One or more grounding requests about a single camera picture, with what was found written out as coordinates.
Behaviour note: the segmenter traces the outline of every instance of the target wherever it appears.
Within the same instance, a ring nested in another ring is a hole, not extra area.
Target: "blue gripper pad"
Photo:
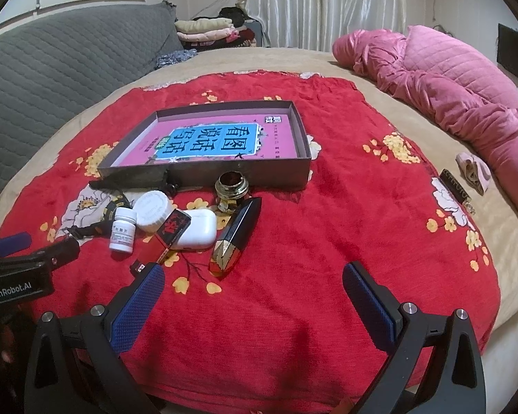
[[[0,238],[0,258],[27,249],[31,246],[31,235],[27,232]]]
[[[155,264],[112,323],[109,343],[117,354],[132,348],[164,286],[165,273]]]
[[[387,288],[377,285],[368,272],[356,262],[345,265],[342,281],[345,292],[353,303],[374,345],[377,349],[390,353],[395,347],[399,332],[395,325],[395,319],[388,313],[383,302],[379,299],[381,289],[385,290],[385,298],[389,297],[392,308],[398,307],[399,303]]]

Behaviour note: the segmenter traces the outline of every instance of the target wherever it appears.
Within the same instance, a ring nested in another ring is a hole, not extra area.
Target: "white curtain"
[[[330,51],[356,29],[405,30],[406,0],[243,0],[243,6],[272,47]]]

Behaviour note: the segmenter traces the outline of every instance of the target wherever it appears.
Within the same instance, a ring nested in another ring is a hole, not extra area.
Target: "stack of clothes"
[[[255,33],[244,24],[244,17],[238,12],[223,8],[219,17],[198,17],[194,20],[179,20],[174,26],[184,49],[198,52],[211,49],[255,47]],[[233,15],[232,18],[222,15]]]

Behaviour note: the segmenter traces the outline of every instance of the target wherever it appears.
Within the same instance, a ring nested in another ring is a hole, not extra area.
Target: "pink blanket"
[[[518,209],[518,91],[474,48],[425,26],[340,37],[334,57],[472,145]]]

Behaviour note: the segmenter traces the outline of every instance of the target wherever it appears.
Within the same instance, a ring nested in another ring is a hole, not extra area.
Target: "gray sofa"
[[[178,49],[167,3],[76,9],[0,35],[0,192],[67,121]]]

